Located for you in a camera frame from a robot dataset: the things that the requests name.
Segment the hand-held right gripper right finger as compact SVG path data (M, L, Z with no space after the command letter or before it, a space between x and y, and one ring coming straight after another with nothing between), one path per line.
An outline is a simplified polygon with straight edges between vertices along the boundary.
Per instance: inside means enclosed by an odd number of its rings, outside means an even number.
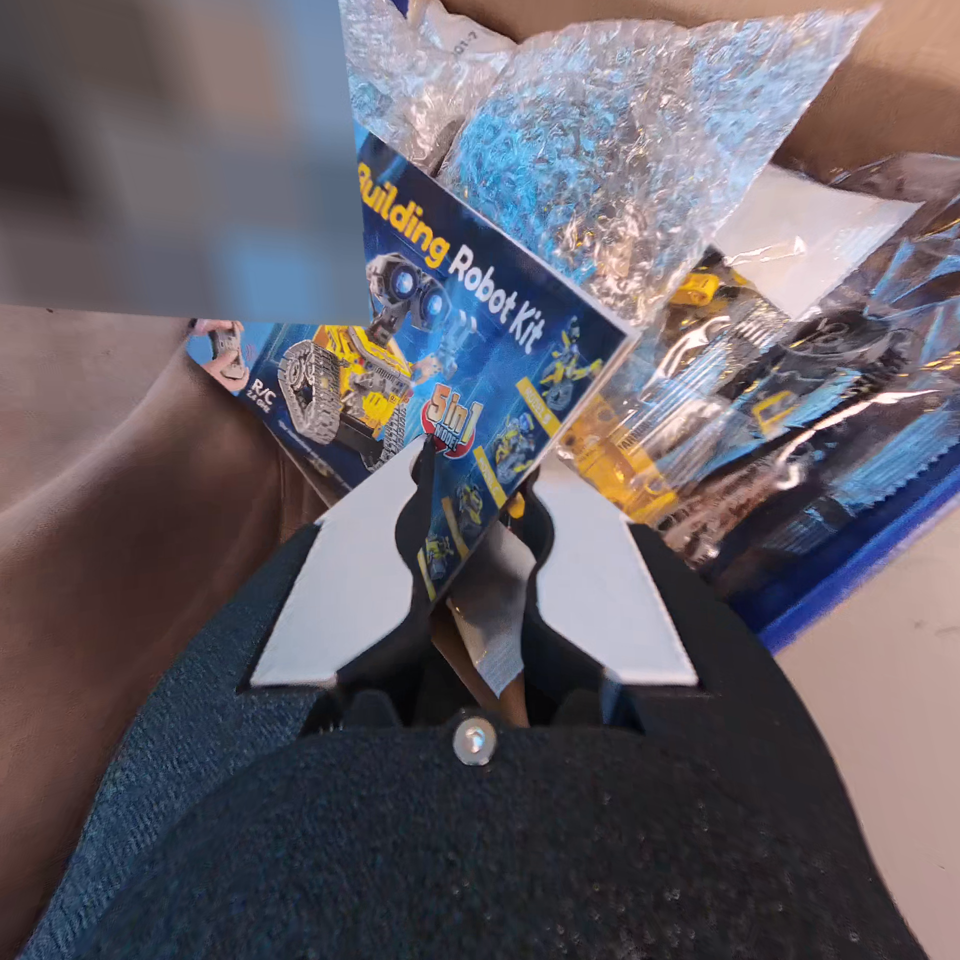
M628 518L579 476L538 476L552 535L532 575L544 625L631 687L696 687L696 670Z

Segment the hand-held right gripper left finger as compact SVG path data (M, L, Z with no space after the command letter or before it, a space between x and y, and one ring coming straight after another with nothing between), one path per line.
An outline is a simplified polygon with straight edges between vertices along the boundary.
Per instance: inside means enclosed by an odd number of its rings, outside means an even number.
M331 507L252 668L254 689L373 687L414 666L432 606L417 555L436 448L417 437Z

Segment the blue robot kit booklet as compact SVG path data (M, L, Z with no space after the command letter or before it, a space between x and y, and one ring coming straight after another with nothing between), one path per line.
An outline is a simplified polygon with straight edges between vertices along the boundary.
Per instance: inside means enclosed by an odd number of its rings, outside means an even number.
M627 345L615 317L360 124L368 317L192 334L202 368L341 496L436 449L417 562L435 600Z

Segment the bag of wheels and beams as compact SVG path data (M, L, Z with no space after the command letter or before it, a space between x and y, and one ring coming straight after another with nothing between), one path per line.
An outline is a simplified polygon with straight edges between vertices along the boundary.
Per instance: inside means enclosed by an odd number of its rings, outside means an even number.
M959 160L768 166L559 456L722 596L958 446Z

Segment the blue cardboard kit box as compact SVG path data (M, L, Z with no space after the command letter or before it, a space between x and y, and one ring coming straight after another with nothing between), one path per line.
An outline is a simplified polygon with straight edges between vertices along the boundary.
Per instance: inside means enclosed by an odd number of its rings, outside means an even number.
M858 170L861 167L900 154L919 153L958 158L958 79L923 80L921 78L909 78L906 75L905 62L900 63L898 69L895 69L890 65L884 66L873 63L864 54L856 54L854 50L861 36L873 31L871 24L879 13L879 7L876 4L855 9L817 9L817 11L850 12L873 7L877 8L877 12L860 33L850 53L839 64L818 96L802 114L797 125L787 135L772 159L756 178L768 166L773 165L788 172L799 174L819 185L829 186L841 174ZM810 13L810 11L780 15L780 17L792 17L805 13ZM738 22L750 19L722 21ZM540 34L557 32L576 23L608 20L665 21L685 29L717 22L705 22L697 26L681 26L663 19L591 19L575 22L558 30L537 33L516 44L515 49L523 42L527 42ZM668 575L655 573L654 571L656 565L654 555L664 547L658 531L648 529L646 524L631 521L622 510L603 494L602 497L606 498L628 519L633 539L654 579L654 584L665 603L667 612L674 622L686 653L696 670L699 679L698 684L696 686L623 685L610 679L598 663L587 654L576 651L570 642L562 639L557 633L546 627L534 608L535 593L531 581L539 561L545 558L546 546L549 546L552 534L547 532L546 509L531 497L531 492L532 485L539 476L579 476L587 482L576 469L560 456L562 440L569 432L570 427L574 426L577 420L582 417L592 401L609 384L638 347L652 346L659 338L666 318L666 309L676 290L714 245L714 240L731 216L719 227L700 259L684 279L679 282L678 287L666 300L654 322L646 327L638 327L620 318L618 314L594 299L579 285L522 246L497 224L473 210L461 198L442 186L439 181L439 172L443 163L438 168L437 174L434 175L426 174L414 163L412 164L458 201L465 204L471 211L484 218L508 236L511 241L521 246L528 254L540 259L558 276L572 284L585 301L605 312L608 316L616 318L627 331L628 337L623 351L604 367L592 392L583 399L582 405L572 414L569 422L561 428L557 438L544 452L537 466L530 472L517 492L507 501L498 518L489 525L486 533L477 544L478 546L483 541L495 522L501 522L511 533L518 536L533 553L535 564L527 586L526 606L521 631L522 673L525 673L525 680L531 683L534 689L546 697L551 704L558 707L565 706L573 696L578 695L580 690L589 690L590 695L599 698L602 703L600 708L602 721L616 725L639 724L640 720L633 720L632 718L632 715L636 713L634 702L642 702L643 699L648 700L657 696L696 698L716 693L719 690L719 680L709 678L711 669L707 664L707 655L697 653L694 650L697 643L694 633L697 630L706 632L705 644L710 645L718 639L723 626L723 618L732 619L730 630L734 634L744 632L742 622L725 604L715 603L711 588L700 580L697 572L688 570L684 559L676 558L671 553L665 554L666 564L670 568L678 567L679 583L668 585ZM450 589L462 571L464 564L465 562L448 584L446 592L438 595L435 600L430 599L432 606L429 615L439 606L448 607ZM359 697L366 691L386 694L390 687L396 683L406 683L408 675L419 673L422 658L426 656L426 650L414 665L402 668L392 678L378 685L354 689L317 688L321 692L319 704L330 707L336 716L345 715L347 706L356 706Z

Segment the bubble wrap bag blue parts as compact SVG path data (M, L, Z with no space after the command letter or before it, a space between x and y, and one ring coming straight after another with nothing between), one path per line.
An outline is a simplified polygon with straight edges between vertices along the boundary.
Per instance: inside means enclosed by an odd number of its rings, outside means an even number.
M438 180L649 327L877 11L538 34L467 117Z

